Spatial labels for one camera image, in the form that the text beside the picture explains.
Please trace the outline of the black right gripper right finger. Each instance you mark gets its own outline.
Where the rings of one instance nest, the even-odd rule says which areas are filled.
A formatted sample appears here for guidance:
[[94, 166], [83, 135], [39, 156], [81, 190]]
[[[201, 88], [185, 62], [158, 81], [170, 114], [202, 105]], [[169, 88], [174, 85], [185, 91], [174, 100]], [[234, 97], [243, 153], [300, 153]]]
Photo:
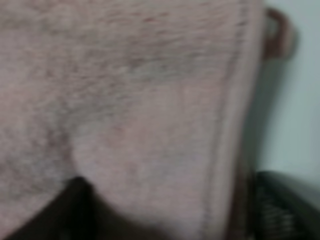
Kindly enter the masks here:
[[287, 174], [256, 174], [253, 213], [256, 240], [320, 238], [320, 191]]

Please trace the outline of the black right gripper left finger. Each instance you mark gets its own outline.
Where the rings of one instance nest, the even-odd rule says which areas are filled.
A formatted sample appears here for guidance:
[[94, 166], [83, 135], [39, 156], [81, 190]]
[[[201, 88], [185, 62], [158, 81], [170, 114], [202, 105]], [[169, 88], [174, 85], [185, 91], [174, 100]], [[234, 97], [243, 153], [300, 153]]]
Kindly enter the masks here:
[[155, 231], [129, 220], [98, 197], [83, 177], [70, 180], [45, 208], [6, 240], [153, 240]]

